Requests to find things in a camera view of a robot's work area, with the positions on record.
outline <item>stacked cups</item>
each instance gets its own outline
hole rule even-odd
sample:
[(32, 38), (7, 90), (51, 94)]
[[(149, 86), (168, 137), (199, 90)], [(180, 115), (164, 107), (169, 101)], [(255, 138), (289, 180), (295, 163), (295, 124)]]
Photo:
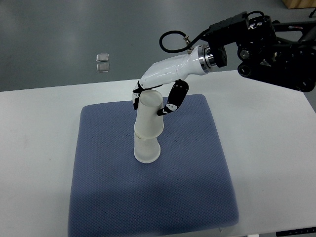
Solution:
[(142, 163), (154, 162), (160, 155), (157, 137), (163, 131), (163, 116), (158, 116), (157, 111), (162, 108), (162, 95), (158, 91), (141, 93), (134, 125), (134, 155)]

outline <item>white robotic hand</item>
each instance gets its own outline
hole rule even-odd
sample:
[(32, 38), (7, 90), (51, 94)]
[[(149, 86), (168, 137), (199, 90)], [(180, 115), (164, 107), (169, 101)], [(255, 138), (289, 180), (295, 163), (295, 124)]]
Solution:
[(133, 90), (134, 109), (138, 109), (139, 96), (144, 90), (175, 82), (170, 91), (165, 107), (157, 115), (166, 115), (177, 110), (182, 104), (189, 86), (184, 81), (188, 75), (205, 75), (216, 66), (213, 54), (208, 45), (198, 45), (191, 54), (179, 55), (154, 63)]

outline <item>black cable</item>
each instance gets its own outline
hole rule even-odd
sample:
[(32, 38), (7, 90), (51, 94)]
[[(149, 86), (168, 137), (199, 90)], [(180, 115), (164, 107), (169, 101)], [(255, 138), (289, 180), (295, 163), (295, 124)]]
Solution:
[(205, 31), (202, 31), (194, 40), (191, 41), (191, 43), (189, 43), (186, 47), (184, 48), (180, 48), (180, 49), (174, 49), (174, 50), (171, 50), (171, 49), (167, 49), (163, 46), (162, 44), (162, 40), (163, 38), (165, 38), (166, 36), (168, 35), (172, 35), (172, 34), (179, 34), (179, 35), (182, 35), (183, 37), (186, 37), (187, 35), (185, 33), (183, 33), (182, 31), (168, 31), (166, 33), (164, 33), (160, 39), (159, 39), (159, 46), (160, 48), (167, 52), (167, 53), (180, 53), (180, 52), (183, 52), (189, 48), (191, 48), (198, 40), (200, 40), (204, 35), (205, 33), (208, 31), (208, 29), (206, 29)]
[(255, 13), (259, 13), (261, 16), (264, 16), (264, 13), (261, 11), (252, 11), (252, 12), (248, 13), (247, 16), (255, 14)]

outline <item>paper cup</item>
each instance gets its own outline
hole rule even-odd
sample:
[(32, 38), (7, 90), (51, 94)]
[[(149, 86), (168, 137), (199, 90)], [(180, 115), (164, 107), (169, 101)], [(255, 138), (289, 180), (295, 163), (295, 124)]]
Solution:
[(145, 90), (140, 94), (134, 130), (141, 139), (153, 139), (163, 131), (163, 116), (157, 111), (163, 108), (162, 95), (156, 90)]
[(160, 156), (157, 138), (141, 139), (134, 133), (134, 155), (142, 163), (154, 162)]

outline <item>gray floor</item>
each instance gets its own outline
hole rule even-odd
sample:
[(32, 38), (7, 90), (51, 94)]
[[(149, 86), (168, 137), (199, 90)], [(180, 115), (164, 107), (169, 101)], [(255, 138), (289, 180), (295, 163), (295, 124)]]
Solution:
[[(308, 18), (312, 9), (288, 10), (281, 0), (0, 0), (0, 91), (139, 79), (154, 62), (174, 56), (159, 47), (164, 32), (193, 39), (213, 23), (254, 10), (280, 22), (316, 19)], [(184, 45), (169, 37), (166, 46)], [(226, 51), (228, 66), (215, 71), (240, 64), (235, 44)], [(110, 54), (108, 73), (96, 73), (98, 53)], [(306, 97), (316, 110), (316, 89)]]

